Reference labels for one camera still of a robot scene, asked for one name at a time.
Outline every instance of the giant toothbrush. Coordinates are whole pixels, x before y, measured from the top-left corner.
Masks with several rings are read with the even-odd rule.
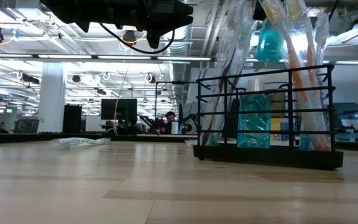
[[[306,49],[306,58],[301,58],[301,63],[306,59],[307,66],[315,66],[316,65],[316,51],[314,49],[314,38],[313,38],[313,28],[311,25],[311,21],[308,15],[308,11],[303,0],[287,0],[287,11],[288,17],[290,19],[290,27],[291,27],[291,36],[306,36],[307,39],[307,47],[303,47],[302,45],[296,45],[295,50],[300,52]],[[316,70],[308,70],[309,80],[303,80],[304,87],[317,87],[321,86],[318,81]],[[309,92],[309,108],[322,108],[323,104],[321,102],[321,90],[315,90]],[[328,126],[326,124],[326,120],[324,118],[323,112],[313,113],[313,118],[315,123],[318,125],[318,129],[308,129],[307,125],[305,125],[306,130],[309,131],[327,131]],[[316,148],[319,151],[330,151],[330,136],[329,135],[320,135],[322,140],[322,145]]]
[[[315,23],[314,26],[314,31],[313,33],[315,33],[314,35],[314,41],[316,42],[316,65],[322,65],[323,64],[323,60],[324,60],[324,53],[325,53],[325,49],[327,46],[327,38],[329,35],[329,19],[328,19],[328,15],[325,12],[320,12],[317,14],[317,21]],[[317,69],[316,70],[317,74],[321,74],[324,72],[324,69]],[[323,77],[318,76],[318,85],[322,85],[323,84]],[[325,96],[327,95],[328,91],[327,90],[322,90],[320,92],[320,98],[321,98],[321,104],[324,105],[324,99]],[[328,118],[325,117],[325,121],[326,124],[329,124]],[[306,131],[306,129],[304,128],[304,124],[301,125],[301,131]],[[310,149],[309,147],[309,137],[307,134],[301,134],[300,136],[300,146],[303,149]]]
[[[289,68],[300,68],[303,63],[301,63],[300,57],[297,54],[293,41],[290,35],[290,24],[288,21],[288,17],[285,14],[285,10],[278,0],[259,0],[269,21],[275,26],[278,30],[280,30],[284,36],[284,39],[287,43],[288,50],[288,61],[287,66]],[[293,85],[295,88],[304,88],[305,86],[310,86],[310,78],[302,79],[302,77],[307,77],[308,72],[306,71],[296,71],[292,72]],[[298,107],[301,109],[312,108],[313,105],[313,96],[314,94],[306,91],[298,91],[296,93]],[[317,118],[314,113],[302,113],[302,119],[305,122],[305,126],[307,130],[317,131],[322,127],[319,126],[318,122],[316,122],[319,118]],[[321,134],[313,134],[310,135],[310,140],[312,145],[316,150],[319,151],[328,151],[330,150],[328,146],[329,139],[326,138],[326,135]]]
[[[226,19],[226,30],[224,37],[219,44],[217,55],[218,64],[217,76],[225,77],[228,75],[241,74],[246,58],[249,53],[250,38],[255,31],[256,22],[252,19],[255,1],[233,1]],[[231,80],[233,84],[238,82],[238,78]],[[227,86],[227,92],[231,92],[231,86]],[[219,80],[217,87],[212,94],[224,93],[224,81]],[[224,97],[210,98],[207,112],[224,111]],[[224,115],[207,115],[203,122],[203,128],[207,130],[222,130]],[[214,146],[220,141],[220,133],[201,134],[202,145]]]

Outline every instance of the computer monitor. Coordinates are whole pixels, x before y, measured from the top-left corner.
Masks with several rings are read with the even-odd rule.
[[[114,119],[116,99],[102,99],[101,119]],[[117,105],[117,120],[137,121],[137,99],[120,99]]]

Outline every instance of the white column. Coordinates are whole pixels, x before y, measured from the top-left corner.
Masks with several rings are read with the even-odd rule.
[[[62,132],[67,73],[63,63],[44,63],[38,132]]]

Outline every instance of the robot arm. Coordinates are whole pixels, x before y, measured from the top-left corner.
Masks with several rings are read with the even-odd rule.
[[[88,32],[91,22],[134,26],[147,31],[151,48],[158,48],[160,37],[191,24],[193,8],[178,0],[40,0],[61,21],[75,22]]]

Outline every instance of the plastic bottle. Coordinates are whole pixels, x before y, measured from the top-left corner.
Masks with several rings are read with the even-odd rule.
[[[274,28],[266,19],[259,35],[259,43],[255,58],[263,62],[279,62],[283,59],[285,49],[283,47],[284,37],[282,33]]]
[[[263,91],[265,83],[261,80],[249,80],[247,92]],[[270,100],[264,94],[246,95],[241,100],[240,111],[270,110]],[[239,115],[239,130],[270,130],[270,113],[252,113]],[[248,148],[270,148],[270,133],[239,133],[237,146]]]

